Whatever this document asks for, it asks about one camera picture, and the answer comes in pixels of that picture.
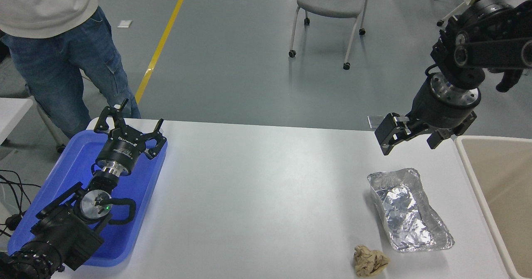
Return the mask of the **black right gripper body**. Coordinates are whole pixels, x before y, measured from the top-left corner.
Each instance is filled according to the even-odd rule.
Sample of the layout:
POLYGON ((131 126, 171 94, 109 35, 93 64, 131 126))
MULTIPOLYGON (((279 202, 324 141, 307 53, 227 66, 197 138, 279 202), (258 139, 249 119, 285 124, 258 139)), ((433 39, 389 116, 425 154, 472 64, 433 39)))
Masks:
POLYGON ((407 114, 412 132, 446 130, 462 135, 476 120, 478 89, 462 89, 446 79, 426 79, 407 114))

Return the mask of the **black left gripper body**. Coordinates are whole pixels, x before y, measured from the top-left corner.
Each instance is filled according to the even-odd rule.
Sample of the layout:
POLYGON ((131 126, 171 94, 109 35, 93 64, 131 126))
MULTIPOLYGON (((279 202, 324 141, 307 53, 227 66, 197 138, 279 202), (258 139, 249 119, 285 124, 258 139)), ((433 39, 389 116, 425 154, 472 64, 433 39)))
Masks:
POLYGON ((96 164, 104 169, 109 165, 121 165, 120 175, 131 175, 141 152, 146 150, 143 133, 131 126, 114 128, 96 158, 96 164))

